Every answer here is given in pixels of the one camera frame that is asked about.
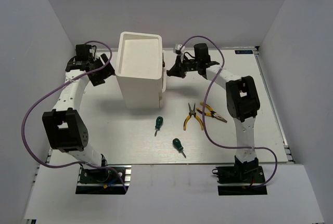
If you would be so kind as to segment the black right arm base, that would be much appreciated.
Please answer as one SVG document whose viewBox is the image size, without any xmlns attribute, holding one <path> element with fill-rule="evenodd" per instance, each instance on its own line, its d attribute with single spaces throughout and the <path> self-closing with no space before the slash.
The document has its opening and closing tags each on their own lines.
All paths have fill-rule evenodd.
<svg viewBox="0 0 333 224">
<path fill-rule="evenodd" d="M 218 166 L 212 174 L 217 177 L 219 196 L 267 195 L 263 168 L 257 158 L 244 163 L 235 158 L 233 166 Z"/>
</svg>

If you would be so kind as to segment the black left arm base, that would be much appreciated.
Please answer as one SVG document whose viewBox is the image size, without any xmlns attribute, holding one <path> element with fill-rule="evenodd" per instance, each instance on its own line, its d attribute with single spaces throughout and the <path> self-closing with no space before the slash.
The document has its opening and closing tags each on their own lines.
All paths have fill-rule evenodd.
<svg viewBox="0 0 333 224">
<path fill-rule="evenodd" d="M 75 193 L 78 195 L 125 195 L 131 181 L 131 165 L 116 165 L 109 170 L 79 170 Z"/>
</svg>

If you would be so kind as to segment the yellow needle nose pliers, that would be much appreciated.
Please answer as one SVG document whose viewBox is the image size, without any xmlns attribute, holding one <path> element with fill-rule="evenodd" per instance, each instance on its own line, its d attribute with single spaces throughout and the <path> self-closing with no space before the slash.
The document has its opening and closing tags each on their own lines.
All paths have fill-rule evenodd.
<svg viewBox="0 0 333 224">
<path fill-rule="evenodd" d="M 186 131 L 187 124 L 191 118 L 194 118 L 200 125 L 200 129 L 204 130 L 203 121 L 196 113 L 196 104 L 193 104 L 193 107 L 190 103 L 188 103 L 188 115 L 186 116 L 184 123 L 183 123 L 183 131 Z"/>
</svg>

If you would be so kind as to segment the green stubby screwdriver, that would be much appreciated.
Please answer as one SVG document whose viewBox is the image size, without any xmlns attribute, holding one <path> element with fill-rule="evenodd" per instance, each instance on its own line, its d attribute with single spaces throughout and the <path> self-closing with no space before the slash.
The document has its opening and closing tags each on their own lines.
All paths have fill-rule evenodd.
<svg viewBox="0 0 333 224">
<path fill-rule="evenodd" d="M 184 148 L 183 148 L 183 146 L 182 146 L 182 144 L 181 144 L 181 141 L 180 141 L 178 138 L 174 138 L 174 139 L 172 140 L 172 143 L 173 143 L 174 148 L 175 148 L 179 153 L 181 153 L 181 154 L 183 155 L 184 158 L 187 158 L 186 155 L 185 155 L 185 153 L 184 153 L 184 151 L 183 151 Z"/>
<path fill-rule="evenodd" d="M 154 136 L 157 136 L 157 132 L 160 130 L 161 126 L 163 124 L 163 117 L 159 116 L 156 118 L 156 123 L 155 123 L 155 134 Z"/>
</svg>

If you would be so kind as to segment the white drawer cabinet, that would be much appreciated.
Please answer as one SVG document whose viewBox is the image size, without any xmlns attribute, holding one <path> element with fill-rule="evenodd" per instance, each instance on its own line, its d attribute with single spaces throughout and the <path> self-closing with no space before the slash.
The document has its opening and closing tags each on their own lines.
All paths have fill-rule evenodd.
<svg viewBox="0 0 333 224">
<path fill-rule="evenodd" d="M 162 37 L 122 32 L 117 54 L 115 73 L 126 107 L 161 108 L 166 89 Z"/>
</svg>

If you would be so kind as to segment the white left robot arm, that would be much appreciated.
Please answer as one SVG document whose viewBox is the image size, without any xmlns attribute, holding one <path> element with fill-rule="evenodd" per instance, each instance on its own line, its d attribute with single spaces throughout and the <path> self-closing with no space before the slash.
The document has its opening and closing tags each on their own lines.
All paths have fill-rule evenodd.
<svg viewBox="0 0 333 224">
<path fill-rule="evenodd" d="M 84 168 L 93 169 L 97 181 L 104 182 L 110 169 L 105 157 L 88 143 L 88 129 L 79 114 L 87 85 L 102 85 L 115 74 L 110 58 L 97 56 L 96 50 L 92 43 L 76 45 L 75 56 L 65 69 L 65 86 L 52 110 L 43 113 L 42 122 L 52 149 L 71 155 Z"/>
</svg>

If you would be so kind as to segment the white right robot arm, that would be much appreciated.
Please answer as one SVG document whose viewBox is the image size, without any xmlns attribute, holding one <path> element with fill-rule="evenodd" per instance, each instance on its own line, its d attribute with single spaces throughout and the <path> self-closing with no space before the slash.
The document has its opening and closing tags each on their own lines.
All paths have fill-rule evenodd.
<svg viewBox="0 0 333 224">
<path fill-rule="evenodd" d="M 167 76 L 184 78 L 187 72 L 198 72 L 205 79 L 216 83 L 226 91 L 226 104 L 233 118 L 236 130 L 236 153 L 233 166 L 217 168 L 220 183 L 238 183 L 252 180 L 259 168 L 259 160 L 254 149 L 254 123 L 260 108 L 260 101 L 254 79 L 241 77 L 222 68 L 211 60 L 207 44 L 194 45 L 195 55 L 185 56 L 184 46 L 174 48 L 175 64 L 167 70 Z"/>
</svg>

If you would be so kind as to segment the yellow orange long pliers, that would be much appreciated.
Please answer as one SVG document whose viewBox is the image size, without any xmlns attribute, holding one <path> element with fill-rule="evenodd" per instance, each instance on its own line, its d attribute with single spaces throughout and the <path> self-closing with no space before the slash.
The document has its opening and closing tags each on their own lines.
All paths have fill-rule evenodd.
<svg viewBox="0 0 333 224">
<path fill-rule="evenodd" d="M 197 107 L 196 110 L 202 115 L 217 119 L 223 123 L 227 123 L 227 120 L 224 117 L 220 116 L 217 112 L 215 112 L 213 108 L 210 107 L 208 104 L 205 104 L 205 108 L 208 110 L 208 112 L 203 112 L 202 108 L 199 107 Z"/>
</svg>

